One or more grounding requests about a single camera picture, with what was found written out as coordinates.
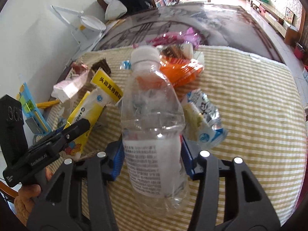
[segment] blue and white wrapper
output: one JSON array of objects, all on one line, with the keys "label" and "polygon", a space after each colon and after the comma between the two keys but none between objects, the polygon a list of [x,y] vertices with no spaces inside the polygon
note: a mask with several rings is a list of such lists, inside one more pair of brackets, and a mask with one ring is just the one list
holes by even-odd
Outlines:
[{"label": "blue and white wrapper", "polygon": [[222,127],[218,108],[213,105],[201,89],[192,90],[181,102],[186,126],[186,140],[196,142],[201,150],[219,145],[227,136]]}]

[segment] yellow striped mat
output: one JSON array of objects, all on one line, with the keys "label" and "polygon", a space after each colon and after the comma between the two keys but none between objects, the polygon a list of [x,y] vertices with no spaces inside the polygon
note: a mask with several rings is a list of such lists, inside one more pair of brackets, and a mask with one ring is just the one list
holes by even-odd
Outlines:
[{"label": "yellow striped mat", "polygon": [[[176,89],[182,97],[192,89],[201,88],[218,106],[222,122],[229,130],[226,140],[212,149],[220,159],[244,159],[269,196],[281,223],[292,213],[301,189],[306,163],[306,130],[298,90],[290,71],[283,64],[229,47],[200,46],[204,52],[205,69],[189,85]],[[112,79],[121,89],[129,72],[119,70],[121,61],[129,60],[131,47],[90,52],[81,58],[91,66],[106,58]],[[87,85],[80,92],[93,89]],[[60,105],[52,108],[47,119],[55,129]],[[104,150],[121,134],[120,114],[114,106],[107,107],[107,127],[90,134],[82,157]],[[50,167],[55,171],[60,158]],[[190,203],[180,213],[154,218],[142,213],[134,201],[127,167],[124,165],[116,182],[109,184],[109,193],[120,230],[187,230],[196,201],[199,183],[190,181]],[[83,211],[88,216],[86,188],[83,188]],[[223,220],[224,183],[220,185],[217,222]]]}]

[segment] finger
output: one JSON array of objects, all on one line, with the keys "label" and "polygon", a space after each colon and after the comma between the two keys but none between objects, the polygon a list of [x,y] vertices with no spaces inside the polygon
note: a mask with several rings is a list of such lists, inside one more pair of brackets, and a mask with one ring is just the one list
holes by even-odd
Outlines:
[{"label": "finger", "polygon": [[46,168],[46,179],[47,179],[47,181],[50,181],[53,175],[54,175],[54,173],[51,172],[51,170],[49,168]]},{"label": "finger", "polygon": [[29,213],[34,207],[34,201],[31,198],[39,196],[40,193],[41,187],[39,185],[22,186],[18,190],[18,195]]},{"label": "finger", "polygon": [[17,218],[26,226],[29,217],[29,212],[26,210],[25,205],[21,201],[19,196],[15,198],[14,206]]}]

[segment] clear plastic bottle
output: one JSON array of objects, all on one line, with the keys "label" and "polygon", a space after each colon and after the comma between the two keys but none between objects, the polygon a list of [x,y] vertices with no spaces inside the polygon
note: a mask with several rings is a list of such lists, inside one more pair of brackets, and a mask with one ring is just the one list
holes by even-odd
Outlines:
[{"label": "clear plastic bottle", "polygon": [[174,88],[159,70],[159,55],[151,46],[133,51],[121,125],[135,199],[144,212],[165,216],[181,210],[190,195],[181,160],[184,113]]}]

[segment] white tile floor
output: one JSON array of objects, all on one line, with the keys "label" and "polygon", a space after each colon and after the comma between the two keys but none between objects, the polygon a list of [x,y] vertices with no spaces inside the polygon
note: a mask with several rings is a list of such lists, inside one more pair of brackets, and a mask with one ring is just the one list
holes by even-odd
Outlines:
[{"label": "white tile floor", "polygon": [[276,33],[274,28],[268,24],[256,10],[250,7],[250,4],[245,0],[211,0],[211,2],[217,4],[242,6],[259,23],[277,48],[287,67],[291,70],[301,96],[303,106],[305,106],[308,103],[308,82],[304,79],[302,74],[304,64],[295,57],[293,54],[293,49],[283,42],[282,36],[279,33]]}]

